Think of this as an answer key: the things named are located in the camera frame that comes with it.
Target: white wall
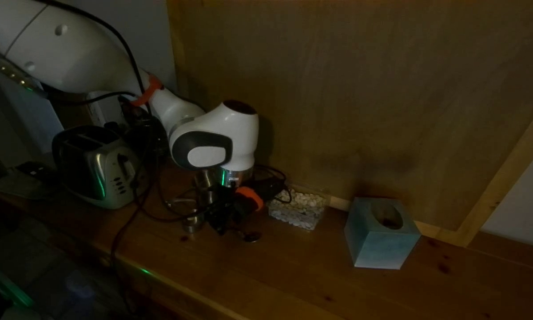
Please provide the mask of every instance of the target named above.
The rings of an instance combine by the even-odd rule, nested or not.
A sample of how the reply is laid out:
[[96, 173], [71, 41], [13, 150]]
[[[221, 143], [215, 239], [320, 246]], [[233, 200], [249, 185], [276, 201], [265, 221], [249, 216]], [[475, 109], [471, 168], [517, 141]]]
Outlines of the white wall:
[[533, 162], [485, 223], [484, 232], [533, 246]]

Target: blue tissue box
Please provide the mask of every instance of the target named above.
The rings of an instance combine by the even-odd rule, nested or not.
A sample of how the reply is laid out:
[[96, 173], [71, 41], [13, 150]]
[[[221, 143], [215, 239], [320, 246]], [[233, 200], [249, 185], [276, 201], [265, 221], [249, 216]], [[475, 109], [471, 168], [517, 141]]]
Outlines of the blue tissue box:
[[398, 271], [421, 233], [402, 201], [356, 198], [345, 226], [345, 239], [356, 267]]

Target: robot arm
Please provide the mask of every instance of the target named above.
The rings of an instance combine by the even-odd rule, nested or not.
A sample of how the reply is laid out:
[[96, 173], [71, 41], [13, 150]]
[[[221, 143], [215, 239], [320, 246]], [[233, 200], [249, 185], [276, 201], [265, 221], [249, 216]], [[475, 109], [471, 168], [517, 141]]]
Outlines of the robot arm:
[[[128, 59], [96, 24], [31, 0], [0, 0], [0, 68], [23, 86], [31, 84], [22, 79], [27, 73], [64, 93], [144, 95]], [[150, 88], [150, 75], [141, 79]], [[203, 114], [167, 89], [157, 89], [150, 104], [182, 169], [222, 166], [226, 184], [238, 184], [253, 169], [258, 141], [253, 109], [224, 102]]]

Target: black cable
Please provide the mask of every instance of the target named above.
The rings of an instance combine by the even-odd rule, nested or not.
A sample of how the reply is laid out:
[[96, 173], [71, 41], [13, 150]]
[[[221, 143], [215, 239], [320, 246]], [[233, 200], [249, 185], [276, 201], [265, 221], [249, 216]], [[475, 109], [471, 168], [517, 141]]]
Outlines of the black cable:
[[176, 217], [157, 217], [153, 214], [150, 214], [146, 209], [142, 209], [142, 214], [151, 219], [151, 221], [157, 221], [157, 223], [164, 223], [164, 225], [174, 225], [174, 223], [182, 223], [183, 219], [189, 219], [189, 217], [196, 217], [196, 216], [201, 216], [201, 212], [194, 212], [194, 214], [178, 214], [174, 209], [171, 209], [166, 200], [164, 200], [164, 191], [162, 191], [162, 180], [160, 180], [160, 175], [157, 175], [157, 191], [158, 191], [158, 198], [160, 198], [160, 203], [162, 207], [171, 212], [173, 216]]
[[119, 43], [123, 45], [123, 49], [125, 49], [125, 52], [126, 52], [126, 56], [128, 56], [128, 61], [130, 61], [130, 66], [132, 66], [132, 70], [134, 70], [134, 73], [135, 73], [135, 79], [137, 79], [137, 82], [139, 82], [141, 93], [146, 91], [146, 89], [144, 89], [142, 77], [141, 77], [139, 65], [137, 65], [137, 61], [135, 61], [135, 56], [132, 54], [132, 50], [130, 50], [126, 40], [123, 38], [123, 34], [121, 34], [118, 29], [114, 29], [110, 24], [107, 24], [105, 20], [102, 20], [102, 18], [98, 18], [98, 17], [87, 13], [87, 11], [82, 11], [82, 9], [79, 9], [79, 8], [73, 8], [73, 6], [68, 6], [68, 4], [63, 4], [63, 2], [57, 2], [57, 0], [34, 0], [34, 2], [41, 2], [41, 4], [47, 4], [47, 6], [52, 6], [52, 8], [59, 8], [59, 9], [70, 11], [70, 13], [73, 13], [73, 15], [84, 17], [84, 18], [87, 18], [87, 20], [93, 20], [93, 22], [103, 25], [107, 31], [110, 31], [110, 33], [119, 40]]
[[38, 20], [38, 17], [45, 11], [43, 8], [31, 22], [25, 24], [25, 27], [16, 34], [15, 41], [6, 49], [4, 57], [9, 57], [11, 49], [16, 45], [16, 41], [22, 38], [22, 34]]
[[288, 178], [286, 178], [286, 175], [285, 175], [281, 169], [276, 169], [276, 168], [265, 166], [265, 164], [256, 164], [254, 169], [256, 169], [256, 171], [267, 171], [267, 173], [270, 173], [272, 177], [276, 177], [276, 178], [281, 180], [281, 184], [283, 184], [281, 194], [286, 193], [288, 198], [286, 198], [286, 200], [274, 198], [274, 201], [279, 201], [279, 203], [285, 203], [285, 205], [290, 205], [290, 203], [292, 203], [293, 194], [292, 194], [292, 191], [290, 191], [290, 187], [288, 187]]
[[105, 93], [105, 95], [94, 97], [91, 100], [80, 100], [80, 102], [54, 100], [54, 104], [61, 104], [61, 105], [89, 105], [89, 104], [96, 104], [96, 102], [102, 102], [102, 100], [107, 100], [107, 98], [112, 98], [112, 97], [137, 97], [137, 95], [134, 95], [130, 91], [114, 91], [114, 93]]
[[[139, 184], [137, 184], [137, 177], [135, 177], [135, 182], [130, 185], [132, 187], [132, 193], [134, 193], [134, 198], [139, 200]], [[121, 280], [119, 276], [119, 271], [118, 271], [118, 249], [119, 249], [119, 244], [123, 242], [125, 239], [125, 233], [126, 230], [137, 221], [137, 217], [142, 214], [142, 209], [144, 209], [144, 203], [148, 201], [148, 196], [150, 196], [150, 191], [153, 189], [153, 184], [148, 185], [148, 193], [146, 193], [146, 198], [141, 201], [137, 201], [137, 209], [135, 212], [130, 216], [130, 219], [121, 226], [121, 230], [118, 232], [118, 235], [112, 239], [110, 242], [110, 257], [109, 257], [109, 267], [110, 271], [114, 273], [116, 280], [118, 280], [118, 285], [119, 285], [119, 292], [121, 292], [121, 299], [125, 303], [125, 308], [128, 313], [132, 315], [139, 315], [139, 310], [135, 310], [130, 301], [128, 301], [128, 296], [126, 296], [126, 285], [125, 281]]]

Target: toaster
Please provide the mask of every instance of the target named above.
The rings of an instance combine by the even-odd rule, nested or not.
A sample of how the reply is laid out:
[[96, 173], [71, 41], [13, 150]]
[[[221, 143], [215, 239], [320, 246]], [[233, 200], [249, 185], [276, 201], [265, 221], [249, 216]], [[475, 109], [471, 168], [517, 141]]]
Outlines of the toaster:
[[102, 127], [61, 132], [52, 146], [64, 187], [77, 198], [118, 210], [142, 193], [141, 162], [126, 143]]

